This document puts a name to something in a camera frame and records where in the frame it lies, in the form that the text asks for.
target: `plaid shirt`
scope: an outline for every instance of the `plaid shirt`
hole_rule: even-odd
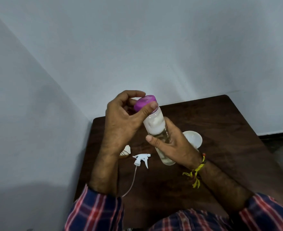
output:
[[[85,186],[74,203],[64,230],[122,230],[121,198],[102,195]],[[181,210],[155,223],[149,230],[283,230],[283,207],[257,193],[231,219],[205,211]]]

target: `purple lid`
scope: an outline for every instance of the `purple lid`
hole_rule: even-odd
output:
[[[141,110],[146,104],[149,104],[152,101],[156,101],[154,95],[147,95],[145,97],[140,98],[136,104],[134,105],[134,110],[138,112]]]

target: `fingernail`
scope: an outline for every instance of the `fingernail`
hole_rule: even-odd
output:
[[[153,101],[151,104],[150,104],[150,107],[153,108],[153,109],[156,109],[158,107],[158,103]]]
[[[152,136],[151,136],[151,135],[147,135],[147,136],[146,136],[146,140],[147,140],[148,142],[150,142],[151,139],[152,139]]]

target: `bottle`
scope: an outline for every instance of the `bottle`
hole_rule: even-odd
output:
[[[134,110],[138,112],[143,108],[143,106],[152,101],[156,101],[155,96],[153,95],[142,97],[134,105]],[[144,126],[146,127],[149,135],[152,135],[165,143],[169,143],[170,136],[160,107],[157,107],[157,109],[144,120]],[[173,165],[175,163],[171,159],[167,158],[158,148],[156,148],[156,150],[163,164]]]

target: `hand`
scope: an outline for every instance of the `hand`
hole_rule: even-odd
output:
[[[130,116],[127,111],[133,109],[136,103],[136,100],[131,98],[145,95],[143,91],[126,90],[108,103],[101,148],[115,154],[123,151],[146,117],[158,107],[157,102],[153,101]]]
[[[196,169],[201,164],[201,154],[189,143],[182,131],[171,120],[167,117],[164,117],[164,119],[170,135],[170,143],[164,143],[151,135],[147,135],[146,140],[174,162],[190,170]]]

